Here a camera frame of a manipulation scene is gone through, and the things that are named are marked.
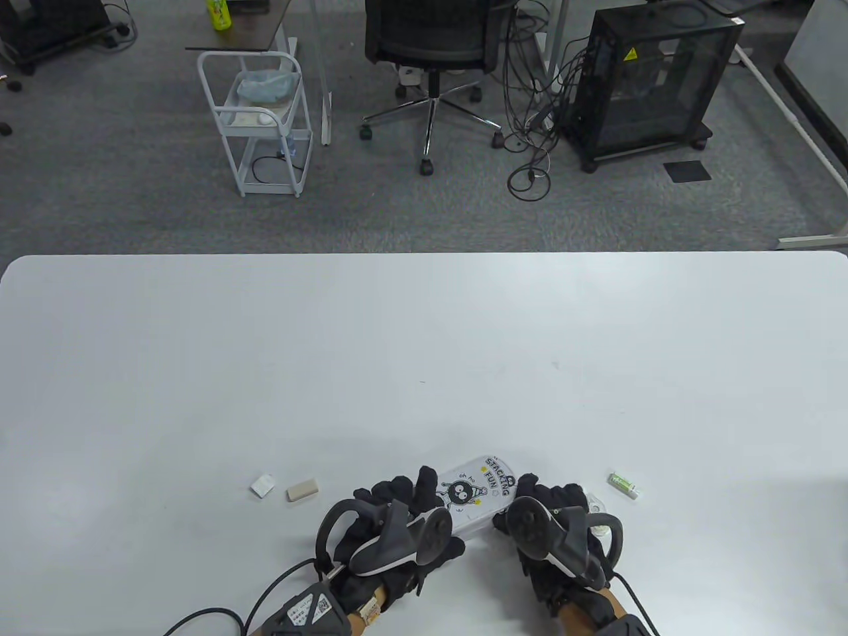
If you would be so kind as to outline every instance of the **small white paper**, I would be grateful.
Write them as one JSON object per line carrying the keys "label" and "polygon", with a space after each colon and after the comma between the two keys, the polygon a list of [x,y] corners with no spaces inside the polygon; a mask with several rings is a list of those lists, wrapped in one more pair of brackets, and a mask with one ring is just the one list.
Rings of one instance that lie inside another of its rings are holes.
{"label": "small white paper", "polygon": [[256,495],[263,499],[274,488],[274,477],[271,475],[263,475],[250,486]]}

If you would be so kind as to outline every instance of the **gray carpet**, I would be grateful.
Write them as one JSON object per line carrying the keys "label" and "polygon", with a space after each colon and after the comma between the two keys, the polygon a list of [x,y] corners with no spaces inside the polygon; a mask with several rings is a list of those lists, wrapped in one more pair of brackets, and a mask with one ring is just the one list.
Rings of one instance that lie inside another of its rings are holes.
{"label": "gray carpet", "polygon": [[[358,138],[359,117],[395,103],[396,76],[365,60],[365,16],[339,11],[343,2],[323,5],[334,9],[323,15],[331,147],[316,147],[301,199],[242,199],[196,55],[182,50],[197,6],[135,2],[134,48],[67,54],[21,78],[21,94],[0,92],[0,120],[15,129],[0,139],[0,271],[22,254],[764,249],[781,236],[828,232],[848,211],[765,92],[734,66],[706,116],[716,136],[704,153],[677,148],[587,176],[561,143],[549,196],[528,204],[505,188],[519,158],[443,111],[436,174],[420,177],[423,112],[375,126],[369,143]],[[304,11],[296,5],[286,24],[306,43],[298,56],[320,121]],[[757,55],[780,59],[800,16],[791,6],[761,13],[745,37],[762,45]],[[228,72],[215,75],[216,90]],[[505,123],[500,86],[487,78],[483,87],[480,112]],[[702,160],[712,181],[673,184],[663,163],[689,159]]]}

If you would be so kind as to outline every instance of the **warning sticker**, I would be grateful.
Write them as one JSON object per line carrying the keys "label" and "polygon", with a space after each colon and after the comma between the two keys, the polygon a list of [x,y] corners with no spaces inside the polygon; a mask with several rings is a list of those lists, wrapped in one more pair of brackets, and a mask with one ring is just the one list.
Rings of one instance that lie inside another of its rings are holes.
{"label": "warning sticker", "polygon": [[302,627],[306,624],[306,619],[310,617],[310,607],[312,606],[312,594],[298,601],[297,604],[293,605],[289,611],[286,612],[288,617],[291,619],[293,625],[297,625]]}
{"label": "warning sticker", "polygon": [[327,614],[332,608],[330,601],[322,594],[318,597],[318,605],[315,606],[315,615],[312,617],[312,624],[315,625],[318,619]]}

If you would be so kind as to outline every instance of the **white cart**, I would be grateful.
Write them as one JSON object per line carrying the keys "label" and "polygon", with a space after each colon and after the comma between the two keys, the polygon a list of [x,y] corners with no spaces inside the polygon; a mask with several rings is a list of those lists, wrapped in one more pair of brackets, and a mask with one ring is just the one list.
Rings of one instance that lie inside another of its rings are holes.
{"label": "white cart", "polygon": [[[215,103],[209,81],[206,78],[205,63],[209,58],[238,57],[242,70],[227,93],[223,104]],[[295,76],[295,88],[290,103],[280,108],[254,106],[238,95],[237,89],[248,73],[245,58],[279,58],[282,70],[291,70]],[[306,103],[303,73],[300,64],[293,56],[279,51],[248,53],[236,51],[205,51],[198,57],[198,73],[204,85],[209,108],[215,117],[221,141],[224,143],[226,157],[230,161],[232,174],[236,177],[239,193],[293,194],[299,197],[304,190],[306,174],[309,172],[312,157],[313,134],[310,122],[309,106]],[[270,124],[263,124],[271,118]],[[246,137],[247,146],[241,161],[236,166],[232,155],[230,137]],[[256,177],[255,167],[260,159],[281,159],[277,162],[283,170],[276,182],[261,181]]]}

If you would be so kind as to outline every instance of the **black floor mat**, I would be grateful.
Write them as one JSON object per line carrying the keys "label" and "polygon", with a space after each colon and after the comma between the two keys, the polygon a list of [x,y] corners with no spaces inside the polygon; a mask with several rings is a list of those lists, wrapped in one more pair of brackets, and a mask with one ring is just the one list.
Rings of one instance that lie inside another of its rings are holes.
{"label": "black floor mat", "polygon": [[700,161],[673,161],[663,164],[666,172],[675,183],[691,183],[693,181],[712,181],[710,173]]}

